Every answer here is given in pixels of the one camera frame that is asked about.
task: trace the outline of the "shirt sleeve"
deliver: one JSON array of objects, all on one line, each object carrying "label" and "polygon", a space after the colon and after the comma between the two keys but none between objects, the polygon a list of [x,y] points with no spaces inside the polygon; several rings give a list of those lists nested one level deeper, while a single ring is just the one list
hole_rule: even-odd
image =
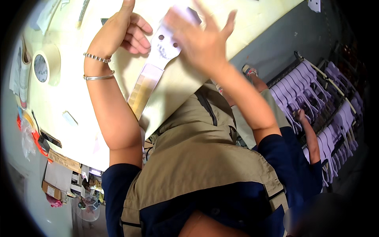
[{"label": "shirt sleeve", "polygon": [[278,134],[266,136],[259,143],[258,152],[274,168],[279,181],[285,187],[288,207],[302,204],[302,188],[283,137]]},{"label": "shirt sleeve", "polygon": [[141,169],[131,164],[110,166],[102,175],[104,189],[105,218],[109,237],[124,236],[120,217],[130,184]]}]

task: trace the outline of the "person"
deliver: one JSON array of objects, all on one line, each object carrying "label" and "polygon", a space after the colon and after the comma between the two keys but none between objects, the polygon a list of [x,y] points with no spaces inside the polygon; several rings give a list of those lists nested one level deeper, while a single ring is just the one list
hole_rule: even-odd
[{"label": "person", "polygon": [[[123,47],[147,53],[151,26],[124,0],[87,53],[110,58]],[[199,2],[206,28],[170,9],[164,23],[189,64],[220,84],[250,126],[258,151],[236,146],[232,109],[215,85],[205,83],[156,131],[153,153],[142,167],[138,121],[108,64],[85,57],[87,87],[110,166],[103,173],[109,236],[284,236],[283,216],[304,201],[303,188],[266,99],[226,60],[226,40],[236,11],[219,31]]]}]

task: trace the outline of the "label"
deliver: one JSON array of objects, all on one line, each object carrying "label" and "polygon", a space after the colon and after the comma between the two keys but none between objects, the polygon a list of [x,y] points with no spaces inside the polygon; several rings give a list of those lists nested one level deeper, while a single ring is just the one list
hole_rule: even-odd
[{"label": "label", "polygon": [[49,185],[47,186],[47,194],[50,196],[54,197],[55,189],[50,187]]}]

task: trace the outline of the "tape roll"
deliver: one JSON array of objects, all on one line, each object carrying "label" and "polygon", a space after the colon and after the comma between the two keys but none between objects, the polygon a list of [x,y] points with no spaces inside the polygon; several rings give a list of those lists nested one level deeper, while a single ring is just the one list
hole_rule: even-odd
[{"label": "tape roll", "polygon": [[53,44],[46,44],[33,55],[33,72],[36,78],[43,83],[55,86],[59,82],[61,70],[61,55]]}]

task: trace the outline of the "plastic bag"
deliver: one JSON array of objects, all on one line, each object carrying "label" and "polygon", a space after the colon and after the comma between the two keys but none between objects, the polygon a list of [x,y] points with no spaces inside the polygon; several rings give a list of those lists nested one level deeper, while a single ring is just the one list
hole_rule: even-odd
[{"label": "plastic bag", "polygon": [[21,144],[22,144],[22,152],[25,158],[30,161],[29,154],[36,154],[36,147],[34,145],[33,135],[31,134],[32,128],[28,120],[22,118],[21,119]]}]

